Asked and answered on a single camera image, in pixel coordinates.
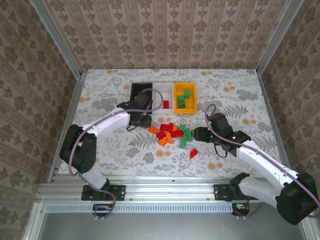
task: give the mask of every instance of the metal plate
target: metal plate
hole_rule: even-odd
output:
[[[235,196],[230,190],[230,184],[215,184],[214,186],[214,199],[217,201],[238,201],[248,200],[248,196]],[[257,200],[254,197],[250,197],[250,200]]]
[[[126,195],[126,185],[110,185],[109,192],[115,196],[117,201],[124,201]],[[82,201],[112,201],[113,198],[104,192],[93,190],[88,185],[83,186]]]
[[[48,203],[45,213],[93,213],[101,203]],[[232,203],[117,203],[113,213],[231,213]]]

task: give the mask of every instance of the red block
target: red block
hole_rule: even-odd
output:
[[[164,100],[163,101],[163,108],[164,109],[168,109],[169,108],[169,101],[168,100]]]
[[[170,129],[170,127],[169,127],[169,125],[168,124],[161,124],[160,125],[160,130],[161,131],[169,131],[169,129]]]
[[[178,130],[178,131],[171,131],[170,134],[172,138],[182,138],[185,132],[182,130]]]
[[[161,140],[161,139],[164,139],[166,137],[166,133],[164,131],[159,131],[157,134],[156,134],[156,137]]]
[[[174,124],[172,122],[170,122],[168,131],[172,131],[173,129],[174,129]]]
[[[190,159],[192,159],[195,155],[198,154],[198,150],[197,149],[193,149],[191,152],[190,152]]]

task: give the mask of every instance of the green brick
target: green brick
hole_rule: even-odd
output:
[[[182,139],[181,139],[181,143],[180,143],[180,148],[184,149],[186,147],[187,144],[187,136],[183,135]]]
[[[188,142],[191,142],[192,141],[192,135],[191,135],[190,128],[186,128],[185,129],[185,134],[186,134],[186,139],[188,140]]]
[[[186,107],[186,103],[185,103],[185,100],[179,100],[179,108],[180,109],[184,109]]]
[[[179,130],[185,131],[185,130],[186,130],[186,125],[181,124],[181,125],[179,126]]]
[[[190,90],[185,90],[184,91],[184,98],[189,99],[190,98]]]

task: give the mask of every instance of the yellow tray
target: yellow tray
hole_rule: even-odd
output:
[[[179,108],[178,96],[185,95],[185,90],[190,90],[190,98],[184,99],[185,108]],[[195,114],[197,112],[196,84],[194,82],[174,83],[174,113],[175,114]]]

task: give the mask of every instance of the cable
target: cable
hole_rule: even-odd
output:
[[[116,206],[116,197],[109,191],[106,191],[106,190],[102,190],[102,189],[98,189],[96,187],[94,187],[93,185],[91,185],[83,176],[82,174],[80,174],[78,171],[76,173],[73,173],[72,172],[72,161],[73,161],[73,158],[74,158],[74,155],[75,155],[75,151],[76,151],[76,148],[78,146],[78,143],[80,142],[81,138],[89,131],[91,130],[93,127],[96,127],[98,126],[100,123],[104,122],[105,120],[115,116],[115,115],[118,115],[118,114],[122,114],[122,113],[131,113],[131,112],[136,112],[136,113],[149,113],[149,112],[152,112],[152,111],[155,111],[155,110],[158,110],[162,107],[163,105],[163,102],[164,102],[164,97],[162,96],[162,94],[156,90],[156,89],[153,89],[153,88],[146,88],[144,90],[142,90],[140,93],[144,93],[144,92],[147,92],[147,91],[154,91],[156,93],[158,93],[161,97],[161,103],[159,104],[159,106],[157,106],[156,108],[154,109],[124,109],[124,110],[119,110],[119,111],[116,111],[116,112],[113,112],[105,117],[103,117],[102,119],[100,119],[99,121],[95,122],[93,125],[89,126],[87,129],[83,130],[83,132],[78,136],[78,138],[75,140],[74,142],[74,145],[72,147],[72,150],[71,150],[71,154],[70,154],[70,158],[69,158],[69,163],[68,163],[68,170],[69,170],[69,173],[71,176],[76,176],[78,175],[84,182],[86,182],[88,184],[89,187],[91,187],[93,190],[96,190],[98,192],[102,192],[102,193],[106,193],[108,195],[110,195],[113,199],[113,204],[112,204],[112,207],[110,209],[110,211],[104,216],[104,218],[108,217],[111,212],[113,211],[113,209],[115,208]],[[95,217],[98,217],[96,212],[97,212],[97,208],[94,210],[94,215]]]
[[[241,216],[241,217],[249,218],[249,217],[252,217],[252,216],[256,215],[256,214],[262,209],[262,207],[263,207],[264,205],[265,205],[265,202],[261,203],[261,205],[260,205],[253,213],[250,213],[250,214],[248,214],[248,215],[242,215],[240,212],[235,211],[235,210],[233,210],[233,212],[236,213],[236,214],[238,214],[238,215]]]
[[[265,154],[263,154],[262,152],[258,151],[257,149],[255,149],[254,147],[251,147],[251,146],[248,146],[248,145],[245,145],[245,144],[242,144],[242,143],[238,143],[238,142],[235,142],[235,141],[231,141],[229,139],[226,139],[222,136],[220,136],[219,134],[217,134],[211,127],[210,123],[209,123],[209,119],[208,119],[208,112],[209,112],[209,109],[211,107],[214,107],[214,110],[211,114],[213,114],[216,109],[217,109],[217,106],[215,104],[210,104],[206,110],[205,110],[205,115],[204,115],[204,119],[205,119],[205,123],[208,127],[208,129],[219,139],[227,142],[227,143],[230,143],[230,144],[234,144],[234,145],[237,145],[237,146],[241,146],[241,147],[245,147],[247,149],[250,149],[256,153],[258,153],[260,156],[262,156],[264,159],[266,159],[269,163],[271,163],[273,166],[275,166],[277,169],[279,169],[282,173],[284,173],[285,175],[287,175],[290,179],[292,179],[296,184],[298,184],[314,201],[315,203],[317,204],[318,208],[320,209],[320,202],[319,200],[316,198],[315,195],[313,195],[313,193],[307,189],[301,182],[299,182],[294,176],[292,176],[291,174],[289,174],[286,170],[284,170],[282,167],[278,166],[276,163],[274,163],[271,159],[269,159],[268,156],[266,156]],[[320,216],[320,211],[316,214],[316,215],[308,215],[309,218],[318,218]]]

